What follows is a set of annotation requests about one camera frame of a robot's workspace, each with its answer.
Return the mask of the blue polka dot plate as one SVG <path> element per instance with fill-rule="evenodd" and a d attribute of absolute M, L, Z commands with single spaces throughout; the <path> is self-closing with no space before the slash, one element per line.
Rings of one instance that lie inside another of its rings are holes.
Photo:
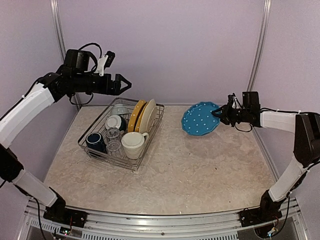
<path fill-rule="evenodd" d="M 181 128 L 191 136 L 204 136 L 214 131 L 220 119 L 212 115 L 219 108 L 213 102 L 201 101 L 192 105 L 181 118 Z"/>

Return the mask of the yellow polka dot plate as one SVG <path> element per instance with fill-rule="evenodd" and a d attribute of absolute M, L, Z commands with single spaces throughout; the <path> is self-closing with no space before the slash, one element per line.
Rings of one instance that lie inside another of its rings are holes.
<path fill-rule="evenodd" d="M 128 132 L 134 132 L 135 131 L 135 125 L 136 125 L 136 121 L 139 117 L 139 113 L 142 111 L 143 106 L 146 104 L 147 102 L 143 99 L 139 100 L 138 103 L 134 106 L 133 111 L 130 115 L 130 119 L 128 121 L 127 124 L 127 131 Z"/>

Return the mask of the cream plate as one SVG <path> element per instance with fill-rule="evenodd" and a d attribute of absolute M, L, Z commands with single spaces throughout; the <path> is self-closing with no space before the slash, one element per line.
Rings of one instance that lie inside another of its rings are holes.
<path fill-rule="evenodd" d="M 150 107 L 150 110 L 151 110 L 151 113 L 150 113 L 150 116 L 149 116 L 149 120 L 148 120 L 148 123 L 147 123 L 147 129 L 146 129 L 146 132 L 145 133 L 148 133 L 153 125 L 153 122 L 156 118 L 156 114 L 157 114 L 157 105 L 156 105 L 156 101 L 155 99 L 151 99 L 149 101 L 149 104 L 151 105 Z"/>

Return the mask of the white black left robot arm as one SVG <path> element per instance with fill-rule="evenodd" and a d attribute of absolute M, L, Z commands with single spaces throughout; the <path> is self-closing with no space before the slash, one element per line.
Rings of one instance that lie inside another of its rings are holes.
<path fill-rule="evenodd" d="M 56 72 L 38 78 L 29 91 L 0 118 L 0 177 L 15 185 L 46 207 L 45 217 L 61 223 L 70 218 L 65 200 L 24 169 L 10 150 L 17 135 L 43 110 L 64 96 L 76 93 L 119 96 L 132 87 L 121 74 L 111 79 L 105 68 L 111 66 L 115 53 L 108 51 L 96 58 L 90 51 L 69 49 Z"/>

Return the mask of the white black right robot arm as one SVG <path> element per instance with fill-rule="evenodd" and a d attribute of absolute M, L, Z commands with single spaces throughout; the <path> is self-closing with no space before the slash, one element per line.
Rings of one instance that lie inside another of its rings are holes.
<path fill-rule="evenodd" d="M 294 135 L 293 157 L 287 168 L 261 197 L 259 207 L 243 210 L 242 216 L 252 215 L 260 222 L 282 216 L 280 207 L 290 193 L 320 162 L 320 115 L 316 112 L 285 111 L 261 107 L 256 91 L 242 93 L 242 103 L 235 94 L 227 104 L 212 112 L 225 125 L 235 127 L 248 123 L 252 128 L 275 129 Z"/>

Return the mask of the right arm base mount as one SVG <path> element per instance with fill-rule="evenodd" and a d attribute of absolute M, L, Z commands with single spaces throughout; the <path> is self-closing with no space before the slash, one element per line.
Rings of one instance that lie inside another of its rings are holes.
<path fill-rule="evenodd" d="M 253 225 L 267 223 L 276 219 L 280 219 L 283 216 L 280 210 L 262 211 L 259 207 L 251 209 L 245 208 L 238 214 L 242 227 L 249 227 Z"/>

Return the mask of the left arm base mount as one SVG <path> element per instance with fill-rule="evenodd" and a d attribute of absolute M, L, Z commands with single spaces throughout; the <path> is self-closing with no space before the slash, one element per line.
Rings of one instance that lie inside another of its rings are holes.
<path fill-rule="evenodd" d="M 81 210 L 71 208 L 46 208 L 43 217 L 46 220 L 50 220 L 70 227 L 84 228 L 88 213 Z"/>

